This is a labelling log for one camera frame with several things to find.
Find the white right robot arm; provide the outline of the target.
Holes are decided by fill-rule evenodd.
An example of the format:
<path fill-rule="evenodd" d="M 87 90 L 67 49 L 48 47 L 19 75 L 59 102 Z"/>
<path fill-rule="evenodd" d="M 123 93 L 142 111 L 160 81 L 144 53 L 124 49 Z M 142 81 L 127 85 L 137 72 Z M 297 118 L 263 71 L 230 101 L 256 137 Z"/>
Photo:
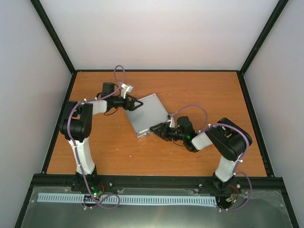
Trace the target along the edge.
<path fill-rule="evenodd" d="M 195 132 L 192 122 L 187 116 L 177 119 L 177 127 L 169 122 L 150 127 L 150 131 L 165 141 L 182 141 L 189 152 L 198 152 L 214 145 L 221 158 L 213 173 L 213 188 L 223 192 L 233 180 L 236 168 L 243 161 L 253 140 L 251 136 L 227 118 L 210 124 L 203 132 Z"/>

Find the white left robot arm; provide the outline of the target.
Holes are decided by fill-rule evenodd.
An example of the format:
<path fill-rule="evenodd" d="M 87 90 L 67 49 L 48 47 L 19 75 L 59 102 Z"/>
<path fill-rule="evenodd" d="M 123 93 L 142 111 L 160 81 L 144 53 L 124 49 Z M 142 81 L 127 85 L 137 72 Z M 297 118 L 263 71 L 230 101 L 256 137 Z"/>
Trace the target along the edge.
<path fill-rule="evenodd" d="M 68 101 L 63 111 L 59 130 L 68 140 L 76 161 L 76 181 L 82 182 L 88 191 L 98 188 L 96 165 L 93 162 L 89 135 L 92 130 L 93 115 L 106 114 L 112 108 L 134 111 L 143 106 L 143 102 L 129 95 L 133 87 L 129 84 L 106 82 L 102 91 L 92 101 Z"/>

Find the aluminium poker set case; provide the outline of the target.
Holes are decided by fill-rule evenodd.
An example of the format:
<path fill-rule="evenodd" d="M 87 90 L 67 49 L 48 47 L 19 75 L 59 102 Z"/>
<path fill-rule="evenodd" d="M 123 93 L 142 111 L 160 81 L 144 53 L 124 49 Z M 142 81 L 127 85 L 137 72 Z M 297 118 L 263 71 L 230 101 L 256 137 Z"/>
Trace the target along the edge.
<path fill-rule="evenodd" d="M 154 93 L 139 99 L 143 106 L 134 111 L 125 111 L 137 139 L 152 134 L 150 127 L 168 121 L 168 113 Z"/>

